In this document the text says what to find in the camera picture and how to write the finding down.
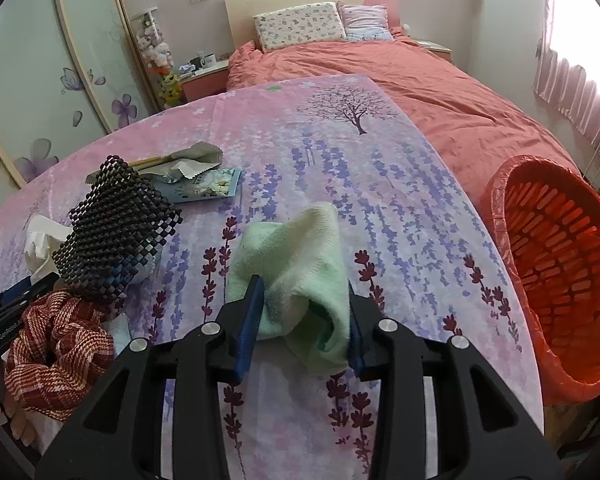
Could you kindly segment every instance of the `lavender print tablecloth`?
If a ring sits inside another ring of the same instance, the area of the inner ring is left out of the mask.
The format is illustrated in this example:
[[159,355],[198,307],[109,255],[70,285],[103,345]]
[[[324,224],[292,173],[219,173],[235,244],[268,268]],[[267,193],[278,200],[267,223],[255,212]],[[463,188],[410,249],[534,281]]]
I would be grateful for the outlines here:
[[[226,167],[243,168],[238,192],[182,205],[184,222],[157,275],[115,305],[130,317],[133,336],[168,341],[213,319],[245,225],[283,222],[326,200],[339,211],[356,291],[420,336],[468,336],[542,427],[533,349],[489,235],[425,137],[365,76],[227,92],[132,124],[62,160],[0,211],[0,290],[27,274],[30,215],[67,224],[66,213],[89,189],[85,175],[107,155],[134,160],[198,140],[220,146]],[[350,371],[311,377],[280,341],[258,343],[244,383],[219,389],[232,478],[366,477],[378,393]],[[172,402],[168,384],[165,457]]]

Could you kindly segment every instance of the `red basket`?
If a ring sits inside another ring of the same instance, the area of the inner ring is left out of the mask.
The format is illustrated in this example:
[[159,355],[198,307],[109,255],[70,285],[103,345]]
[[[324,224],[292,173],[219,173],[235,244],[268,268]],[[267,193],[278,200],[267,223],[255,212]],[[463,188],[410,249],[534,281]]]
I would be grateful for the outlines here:
[[600,197],[566,168],[510,158],[477,207],[509,271],[545,406],[600,394]]

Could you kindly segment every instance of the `pillow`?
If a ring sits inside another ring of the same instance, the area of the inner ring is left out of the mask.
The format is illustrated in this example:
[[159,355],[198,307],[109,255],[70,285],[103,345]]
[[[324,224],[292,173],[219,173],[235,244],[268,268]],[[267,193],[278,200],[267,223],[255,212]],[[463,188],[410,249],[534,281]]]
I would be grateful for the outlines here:
[[389,32],[386,6],[347,5],[338,2],[338,12],[347,41],[394,40]]
[[253,17],[263,52],[314,41],[345,41],[334,2],[263,12]]

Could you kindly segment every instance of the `silver screw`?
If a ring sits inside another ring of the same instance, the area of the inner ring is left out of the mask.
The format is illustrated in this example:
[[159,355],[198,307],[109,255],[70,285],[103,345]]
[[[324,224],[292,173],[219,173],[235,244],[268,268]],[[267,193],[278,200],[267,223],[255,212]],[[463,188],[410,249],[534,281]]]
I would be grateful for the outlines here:
[[147,347],[146,339],[142,337],[138,337],[134,339],[131,343],[129,343],[129,349],[132,352],[141,352]]
[[211,321],[209,323],[205,323],[200,330],[202,330],[204,335],[214,335],[220,332],[220,325],[218,325],[218,323],[215,321]]
[[460,350],[469,348],[469,340],[463,335],[455,335],[451,338],[451,344]]
[[385,317],[378,321],[378,328],[383,332],[395,332],[398,330],[398,324],[393,319]]

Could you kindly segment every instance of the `green cloth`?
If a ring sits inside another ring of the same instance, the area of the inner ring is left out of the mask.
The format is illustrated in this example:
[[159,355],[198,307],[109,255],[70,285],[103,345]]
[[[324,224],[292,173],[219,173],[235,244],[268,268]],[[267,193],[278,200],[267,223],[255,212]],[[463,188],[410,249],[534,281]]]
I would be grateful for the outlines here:
[[227,277],[227,301],[244,296],[251,276],[264,280],[259,339],[285,338],[310,373],[347,368],[349,282],[338,213],[318,202],[285,224],[250,224]]

